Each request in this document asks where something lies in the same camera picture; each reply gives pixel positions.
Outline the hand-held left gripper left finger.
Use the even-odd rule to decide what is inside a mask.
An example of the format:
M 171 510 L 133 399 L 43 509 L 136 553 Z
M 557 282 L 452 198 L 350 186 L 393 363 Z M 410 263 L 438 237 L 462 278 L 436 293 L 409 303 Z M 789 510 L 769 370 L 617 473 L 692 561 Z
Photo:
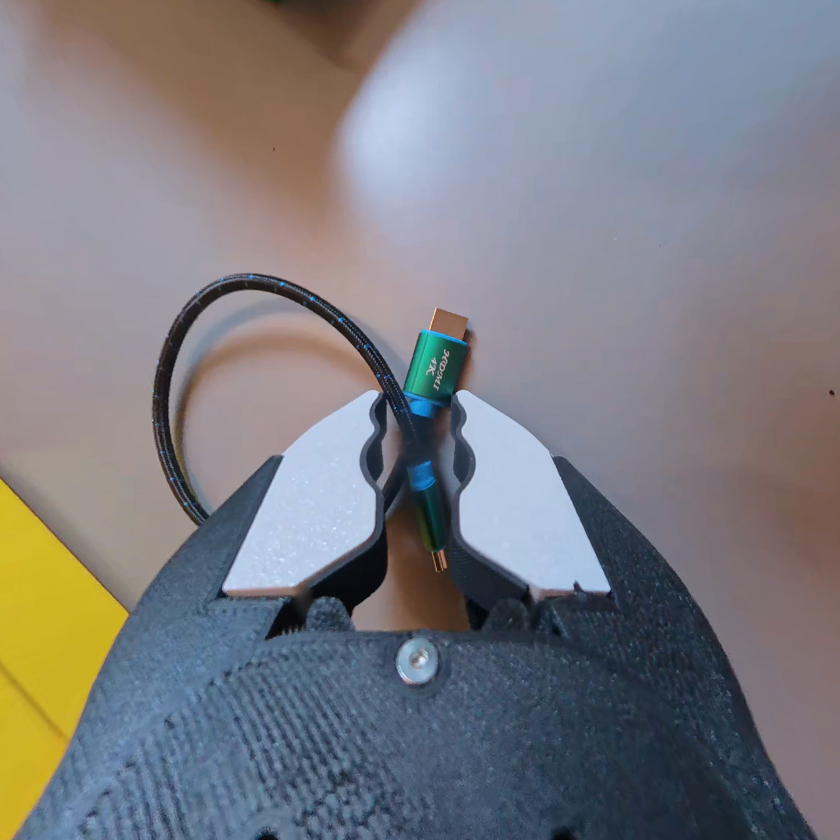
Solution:
M 235 599 L 333 597 L 348 613 L 387 571 L 383 471 L 387 403 L 368 391 L 312 426 L 280 458 L 222 592 Z

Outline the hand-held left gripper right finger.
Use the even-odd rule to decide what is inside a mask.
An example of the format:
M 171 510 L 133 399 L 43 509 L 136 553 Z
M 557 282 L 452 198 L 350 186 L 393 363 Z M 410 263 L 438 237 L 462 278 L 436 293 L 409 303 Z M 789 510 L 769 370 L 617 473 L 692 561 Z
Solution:
M 549 449 L 472 392 L 454 394 L 449 569 L 479 607 L 612 587 Z

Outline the braided hdmi cable green plugs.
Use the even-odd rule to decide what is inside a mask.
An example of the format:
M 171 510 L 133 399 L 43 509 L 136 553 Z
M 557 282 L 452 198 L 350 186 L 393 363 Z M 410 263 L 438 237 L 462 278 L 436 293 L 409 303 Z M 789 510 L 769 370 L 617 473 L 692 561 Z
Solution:
M 240 291 L 259 291 L 285 298 L 316 314 L 339 332 L 362 358 L 380 387 L 401 435 L 401 449 L 385 482 L 385 510 L 406 487 L 415 506 L 424 545 L 434 569 L 448 567 L 448 525 L 443 491 L 433 467 L 432 425 L 450 406 L 469 346 L 468 319 L 437 308 L 427 329 L 419 332 L 404 384 L 362 328 L 329 301 L 307 288 L 275 276 L 239 273 L 217 279 L 199 290 L 169 328 L 155 366 L 151 418 L 154 444 L 164 477 L 178 504 L 195 524 L 209 514 L 199 502 L 177 453 L 171 426 L 171 391 L 175 365 L 190 328 L 215 301 Z

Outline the yellow plastic bin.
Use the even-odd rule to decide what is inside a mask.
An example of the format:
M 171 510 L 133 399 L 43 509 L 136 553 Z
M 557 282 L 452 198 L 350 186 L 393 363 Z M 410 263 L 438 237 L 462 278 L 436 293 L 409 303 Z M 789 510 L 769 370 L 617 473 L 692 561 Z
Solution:
M 1 837 L 67 750 L 128 611 L 1 483 Z

